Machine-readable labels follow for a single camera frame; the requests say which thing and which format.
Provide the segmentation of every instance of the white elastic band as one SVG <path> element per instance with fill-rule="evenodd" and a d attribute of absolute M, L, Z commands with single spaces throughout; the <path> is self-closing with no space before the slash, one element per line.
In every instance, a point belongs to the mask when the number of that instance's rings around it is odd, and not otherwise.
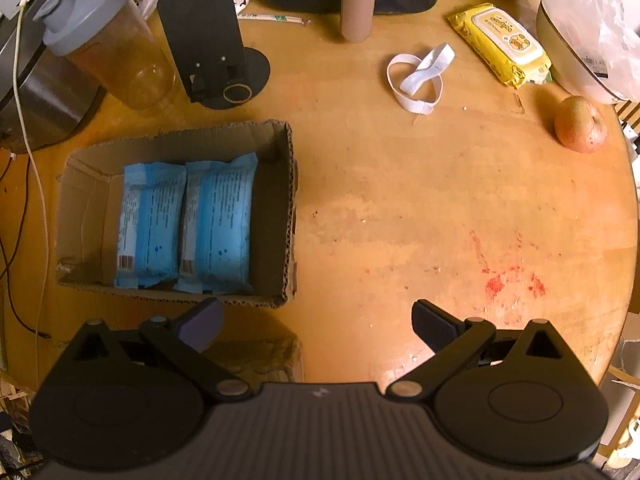
<path fill-rule="evenodd" d="M 386 80 L 394 91 L 396 99 L 401 107 L 414 114 L 429 115 L 433 112 L 433 107 L 438 104 L 442 95 L 442 78 L 441 74 L 451 64 L 456 57 L 456 53 L 447 44 L 443 43 L 428 53 L 424 59 L 413 56 L 412 54 L 398 54 L 386 67 Z M 400 85 L 402 92 L 399 92 L 391 82 L 389 69 L 396 63 L 407 63 L 415 66 L 415 71 L 407 76 Z M 436 98 L 433 101 L 420 101 L 411 99 L 407 95 L 414 95 L 418 89 L 427 81 L 433 80 L 433 88 L 436 92 Z"/>

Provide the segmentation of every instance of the table surface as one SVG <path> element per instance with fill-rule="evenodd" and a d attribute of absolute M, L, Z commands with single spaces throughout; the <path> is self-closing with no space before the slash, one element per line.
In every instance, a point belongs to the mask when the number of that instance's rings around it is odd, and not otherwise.
<path fill-rule="evenodd" d="M 552 117 L 567 94 L 555 84 L 517 91 L 501 85 L 444 20 L 485 1 L 516 12 L 514 0 L 439 0 L 421 14 L 377 16 L 362 44 L 340 40 L 338 16 L 315 16 L 306 27 L 241 22 L 245 45 L 270 60 L 271 79 L 233 110 L 190 104 L 177 88 L 170 103 L 141 115 L 107 95 L 79 134 L 36 152 L 52 240 L 58 178 L 73 150 L 174 129 L 286 120 L 300 168 L 298 295 L 274 311 L 228 307 L 222 338 L 292 331 L 302 340 L 308 381 L 384 387 L 431 356 L 410 323 L 413 302 L 427 298 L 499 328 L 548 318 L 599 380 L 622 328 L 636 262 L 636 193 L 623 136 L 612 107 L 602 107 L 609 137 L 599 152 L 561 146 Z M 251 11 L 261 9 L 252 2 Z M 156 16 L 151 24 L 163 38 Z M 444 74 L 442 100 L 430 116 L 408 113 L 388 88 L 386 65 L 395 54 L 421 56 L 443 42 L 456 59 Z M 0 155 L 1 166 L 7 154 Z M 19 157 L 0 186 L 0 235 L 9 253 L 25 163 Z M 34 184 L 32 178 L 11 268 L 15 308 L 32 327 L 44 263 Z M 54 243 L 51 249 L 53 267 Z M 86 319 L 132 328 L 186 308 L 81 292 L 56 285 L 53 276 L 50 268 L 40 329 L 52 340 L 40 344 L 41 375 Z M 33 388 L 34 336 L 6 304 L 4 337 L 9 375 Z"/>

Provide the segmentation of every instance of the black cable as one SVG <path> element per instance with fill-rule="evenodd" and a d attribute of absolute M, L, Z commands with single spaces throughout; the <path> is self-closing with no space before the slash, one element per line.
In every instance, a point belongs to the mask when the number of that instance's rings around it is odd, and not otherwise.
<path fill-rule="evenodd" d="M 4 179 L 4 176 L 6 175 L 6 172 L 7 172 L 7 171 L 9 171 L 9 166 L 11 165 L 11 161 L 12 161 L 12 160 L 13 160 L 13 159 L 11 158 L 11 156 L 9 156 L 9 160 L 8 160 L 8 161 L 7 161 L 7 163 L 6 163 L 6 168 L 4 168 L 4 171 L 2 172 L 2 175 L 0 175 L 0 181 L 1 181 L 2 179 Z"/>
<path fill-rule="evenodd" d="M 31 462 L 31 463 L 29 463 L 29 464 L 25 464 L 25 465 L 23 465 L 23 466 L 19 467 L 18 469 L 13 468 L 11 472 L 9 472 L 9 473 L 5 473 L 5 474 L 3 474 L 3 475 L 0 475 L 0 480 L 5 480 L 5 479 L 9 479 L 9 480 L 10 480 L 10 479 L 12 478 L 12 475 L 14 474 L 14 472 L 17 472 L 17 473 L 20 475 L 20 477 L 21 477 L 21 478 L 25 478 L 25 477 L 22 475 L 22 471 L 24 471 L 25 469 L 29 469 L 29 468 L 31 468 L 31 467 L 35 467 L 35 468 L 37 468 L 37 469 L 36 469 L 36 471 L 37 471 L 38 469 L 40 469 L 40 468 L 44 465 L 44 463 L 45 463 L 45 461 L 44 461 L 44 460 L 36 460 L 36 461 Z"/>
<path fill-rule="evenodd" d="M 2 252 L 2 258 L 4 259 L 4 264 L 6 266 L 6 269 L 4 270 L 4 273 L 6 274 L 6 294 L 9 298 L 9 306 L 11 307 L 11 312 L 14 313 L 15 319 L 18 320 L 18 323 L 20 323 L 23 327 L 25 327 L 25 329 L 27 329 L 32 334 L 35 334 L 36 331 L 33 328 L 26 325 L 24 321 L 20 319 L 20 316 L 18 316 L 18 313 L 15 311 L 14 300 L 12 300 L 12 297 L 11 297 L 11 283 L 9 281 L 9 270 L 8 270 L 9 267 L 6 259 L 6 253 L 4 252 L 4 244 L 2 243 L 2 238 L 0 238 L 0 251 Z M 46 332 L 38 332 L 38 336 L 40 336 L 43 339 L 51 339 L 51 335 L 47 334 Z"/>
<path fill-rule="evenodd" d="M 31 165 L 31 159 L 27 158 L 27 168 L 25 170 L 24 175 L 24 207 L 22 208 L 22 218 L 20 218 L 20 226 L 18 227 L 18 235 L 15 238 L 15 247 L 14 252 L 12 253 L 9 261 L 5 261 L 5 267 L 2 273 L 0 274 L 0 280 L 4 277 L 6 273 L 9 272 L 9 267 L 15 260 L 15 255 L 18 253 L 18 245 L 20 244 L 20 238 L 22 237 L 22 228 L 24 227 L 24 219 L 27 216 L 27 204 L 29 203 L 29 167 Z"/>
<path fill-rule="evenodd" d="M 15 319 L 17 319 L 18 323 L 20 323 L 23 327 L 25 327 L 25 329 L 27 329 L 32 334 L 35 334 L 36 331 L 33 328 L 31 328 L 28 325 L 26 325 L 20 319 L 20 316 L 18 316 L 18 313 L 15 311 L 14 300 L 11 297 L 11 283 L 9 281 L 9 267 L 11 266 L 11 264 L 12 264 L 14 258 L 15 258 L 15 255 L 18 252 L 18 245 L 20 244 L 20 237 L 22 236 L 22 228 L 24 226 L 24 218 L 25 218 L 26 213 L 27 213 L 27 204 L 28 204 L 28 201 L 29 201 L 29 166 L 30 166 L 30 163 L 31 163 L 31 161 L 29 159 L 27 159 L 26 176 L 25 176 L 25 179 L 24 179 L 24 208 L 22 210 L 22 218 L 20 219 L 20 227 L 18 228 L 18 235 L 17 235 L 17 237 L 15 239 L 14 254 L 12 254 L 11 259 L 9 259 L 9 260 L 6 259 L 6 252 L 4 250 L 4 244 L 2 243 L 2 238 L 0 238 L 0 252 L 2 252 L 2 259 L 4 260 L 4 270 L 2 271 L 2 274 L 0 274 L 0 280 L 2 280 L 2 278 L 6 275 L 6 294 L 7 294 L 7 297 L 9 298 L 9 306 L 11 307 L 11 311 L 14 313 Z M 46 332 L 38 332 L 38 336 L 43 338 L 43 339 L 51 339 L 50 334 L 47 334 Z"/>

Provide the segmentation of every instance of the bowl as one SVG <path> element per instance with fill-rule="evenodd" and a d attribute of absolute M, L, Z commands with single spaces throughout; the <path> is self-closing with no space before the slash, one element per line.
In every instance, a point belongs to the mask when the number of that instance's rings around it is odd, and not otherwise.
<path fill-rule="evenodd" d="M 536 16 L 538 41 L 551 60 L 551 76 L 573 95 L 612 105 L 624 99 L 611 91 L 564 40 L 551 22 L 543 3 Z"/>

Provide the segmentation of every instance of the red stain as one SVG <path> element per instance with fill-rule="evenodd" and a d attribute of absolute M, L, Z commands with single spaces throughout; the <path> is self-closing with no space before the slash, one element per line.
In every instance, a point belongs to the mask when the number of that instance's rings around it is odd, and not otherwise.
<path fill-rule="evenodd" d="M 471 241 L 474 243 L 474 247 L 476 249 L 476 258 L 478 259 L 478 263 L 480 267 L 482 267 L 482 272 L 488 274 L 491 272 L 489 265 L 486 262 L 486 258 L 484 254 L 482 254 L 482 246 L 480 245 L 480 238 L 476 235 L 475 231 L 469 231 L 469 236 L 471 236 Z"/>
<path fill-rule="evenodd" d="M 498 293 L 503 290 L 505 284 L 519 282 L 522 277 L 522 270 L 521 266 L 511 266 L 488 280 L 484 286 L 487 299 L 489 301 L 494 300 Z"/>
<path fill-rule="evenodd" d="M 498 293 L 504 289 L 504 283 L 500 274 L 492 277 L 484 286 L 487 298 L 491 301 L 494 300 Z"/>
<path fill-rule="evenodd" d="M 531 273 L 531 286 L 529 290 L 533 293 L 534 298 L 539 298 L 546 294 L 545 285 L 540 281 L 540 278 L 536 276 L 535 272 Z"/>

